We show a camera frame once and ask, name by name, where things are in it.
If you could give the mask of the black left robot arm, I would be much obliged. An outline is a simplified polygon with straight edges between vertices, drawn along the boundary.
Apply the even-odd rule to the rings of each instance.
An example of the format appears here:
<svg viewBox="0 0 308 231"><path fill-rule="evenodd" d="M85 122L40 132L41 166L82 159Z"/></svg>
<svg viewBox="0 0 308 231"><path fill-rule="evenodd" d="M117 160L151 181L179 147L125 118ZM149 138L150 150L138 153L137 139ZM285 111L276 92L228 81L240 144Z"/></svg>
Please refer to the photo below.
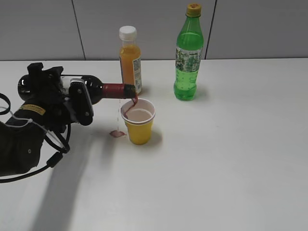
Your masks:
<svg viewBox="0 0 308 231"><path fill-rule="evenodd" d="M2 182L36 175L44 142L56 150L46 167L55 166L70 151L72 124L92 123L94 92L101 89L97 77L65 75L62 66L44 69L32 63L27 70L17 86L23 104L0 125Z"/></svg>

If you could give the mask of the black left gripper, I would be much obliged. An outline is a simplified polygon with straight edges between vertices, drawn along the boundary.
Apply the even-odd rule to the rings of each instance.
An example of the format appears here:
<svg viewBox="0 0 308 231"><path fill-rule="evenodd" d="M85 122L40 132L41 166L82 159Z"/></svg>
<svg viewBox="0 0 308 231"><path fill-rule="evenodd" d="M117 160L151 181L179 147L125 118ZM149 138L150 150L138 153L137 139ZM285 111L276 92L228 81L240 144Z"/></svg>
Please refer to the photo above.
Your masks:
<svg viewBox="0 0 308 231"><path fill-rule="evenodd" d="M18 82L18 94L24 103L14 113L15 133L44 133L47 130L63 131L72 123L71 112L65 100L70 96L75 117L83 126L93 122L92 102L85 81L70 80L69 94L62 93L62 68L43 69L43 63L31 63L28 73Z"/></svg>

